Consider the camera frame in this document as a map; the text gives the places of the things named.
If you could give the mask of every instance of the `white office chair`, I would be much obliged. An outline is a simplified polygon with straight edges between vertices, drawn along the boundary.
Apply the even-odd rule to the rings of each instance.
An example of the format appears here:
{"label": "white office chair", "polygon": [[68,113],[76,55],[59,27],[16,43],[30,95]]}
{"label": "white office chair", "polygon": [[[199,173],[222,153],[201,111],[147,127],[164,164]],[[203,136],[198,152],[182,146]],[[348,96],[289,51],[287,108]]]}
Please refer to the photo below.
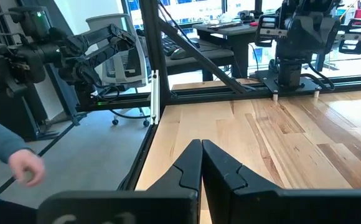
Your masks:
{"label": "white office chair", "polygon": [[[92,17],[86,20],[90,30],[97,30],[108,24],[114,24],[119,28],[132,33],[135,37],[135,28],[132,24],[132,19],[127,14],[112,14],[105,16]],[[107,40],[103,40],[97,44],[98,48],[108,44]],[[138,88],[144,87],[148,84],[148,72],[146,66],[146,58],[143,52],[142,45],[138,38],[136,38],[136,50],[127,50],[119,52],[109,60],[103,63],[101,69],[101,80],[104,84],[113,83],[116,85],[124,85],[128,88],[135,88],[136,93]],[[121,110],[121,114],[127,113],[131,109]],[[113,124],[118,124],[117,115],[114,116]],[[149,120],[144,119],[143,124],[149,126]]]}

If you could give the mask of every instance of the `black desk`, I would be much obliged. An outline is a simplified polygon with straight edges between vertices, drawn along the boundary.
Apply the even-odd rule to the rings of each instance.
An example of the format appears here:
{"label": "black desk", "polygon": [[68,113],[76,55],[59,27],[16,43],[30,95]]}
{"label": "black desk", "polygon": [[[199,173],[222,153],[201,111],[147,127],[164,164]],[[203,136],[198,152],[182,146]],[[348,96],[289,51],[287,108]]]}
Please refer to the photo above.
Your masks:
{"label": "black desk", "polygon": [[[232,48],[235,61],[232,64],[232,76],[234,78],[246,78],[248,76],[248,44],[255,41],[257,27],[242,25],[226,29],[211,30],[208,25],[193,25],[201,40],[206,40],[218,45],[228,45]],[[226,39],[212,36],[211,34],[222,34]]]}
{"label": "black desk", "polygon": [[[210,42],[197,40],[200,44],[200,51],[203,55],[209,58],[217,66],[231,65],[234,63],[235,58],[231,50],[223,49],[219,45],[212,44]],[[204,70],[198,61],[193,57],[183,58],[179,60],[171,60],[170,57],[166,57],[166,65],[168,75],[175,75],[184,72],[193,72],[196,70],[203,70],[203,80],[206,81],[206,78],[209,76],[212,77],[212,74]]]}

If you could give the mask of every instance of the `person's hand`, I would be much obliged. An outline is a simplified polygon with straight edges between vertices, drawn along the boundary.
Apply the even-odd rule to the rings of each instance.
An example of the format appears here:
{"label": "person's hand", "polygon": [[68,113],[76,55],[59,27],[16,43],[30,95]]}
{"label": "person's hand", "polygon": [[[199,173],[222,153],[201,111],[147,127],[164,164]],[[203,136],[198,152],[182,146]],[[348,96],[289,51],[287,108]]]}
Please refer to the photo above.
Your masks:
{"label": "person's hand", "polygon": [[[8,162],[18,182],[33,187],[42,182],[45,176],[44,162],[28,149],[21,149],[9,157]],[[32,173],[32,179],[26,183],[26,172]]]}

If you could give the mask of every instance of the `computer mouse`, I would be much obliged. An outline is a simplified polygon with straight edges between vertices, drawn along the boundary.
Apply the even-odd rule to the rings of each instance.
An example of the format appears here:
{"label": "computer mouse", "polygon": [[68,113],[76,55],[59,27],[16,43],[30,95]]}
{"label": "computer mouse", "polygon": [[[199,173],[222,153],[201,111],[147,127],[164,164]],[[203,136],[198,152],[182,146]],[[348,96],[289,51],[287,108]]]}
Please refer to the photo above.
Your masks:
{"label": "computer mouse", "polygon": [[187,52],[184,49],[180,48],[180,49],[176,49],[174,53],[172,53],[171,60],[179,60],[187,57],[190,56],[188,56]]}

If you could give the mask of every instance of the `wooden tabletop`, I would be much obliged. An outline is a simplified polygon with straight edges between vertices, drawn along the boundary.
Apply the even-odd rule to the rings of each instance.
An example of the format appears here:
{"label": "wooden tabletop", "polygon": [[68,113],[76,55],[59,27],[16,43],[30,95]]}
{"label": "wooden tabletop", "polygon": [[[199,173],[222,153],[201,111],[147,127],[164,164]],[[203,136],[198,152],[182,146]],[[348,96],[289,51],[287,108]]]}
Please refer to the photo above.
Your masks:
{"label": "wooden tabletop", "polygon": [[[192,139],[283,188],[361,188],[361,91],[167,106],[136,188],[151,186]],[[201,223],[210,223],[204,191],[201,200]]]}

